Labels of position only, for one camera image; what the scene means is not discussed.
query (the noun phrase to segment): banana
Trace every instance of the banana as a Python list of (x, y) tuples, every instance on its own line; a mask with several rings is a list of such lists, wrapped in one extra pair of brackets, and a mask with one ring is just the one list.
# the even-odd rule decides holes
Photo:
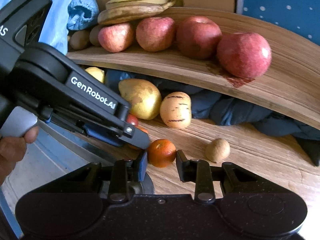
[(176, 1), (177, 0), (172, 0), (164, 5), (152, 3), (132, 3), (120, 5), (102, 11), (98, 16), (98, 23), (102, 25), (111, 25), (152, 17), (173, 6)]
[(163, 5), (167, 3), (168, 0), (111, 0), (106, 3), (106, 9), (111, 9), (116, 6), (126, 5), (131, 3), (153, 3)]

